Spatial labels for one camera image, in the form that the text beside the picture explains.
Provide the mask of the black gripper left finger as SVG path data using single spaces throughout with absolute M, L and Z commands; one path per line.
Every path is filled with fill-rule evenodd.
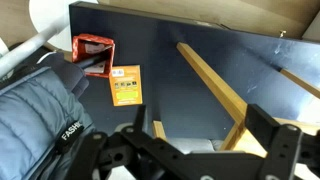
M 140 158 L 132 139 L 143 134 L 145 112 L 146 106 L 140 105 L 134 123 L 111 136 L 101 131 L 86 135 L 64 180 L 106 180 L 119 166 L 124 166 L 133 177 L 140 179 Z

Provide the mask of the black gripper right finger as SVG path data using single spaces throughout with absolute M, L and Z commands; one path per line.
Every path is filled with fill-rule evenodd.
M 258 177 L 293 180 L 302 131 L 294 125 L 281 125 L 256 104 L 247 106 L 245 127 L 267 152 Z

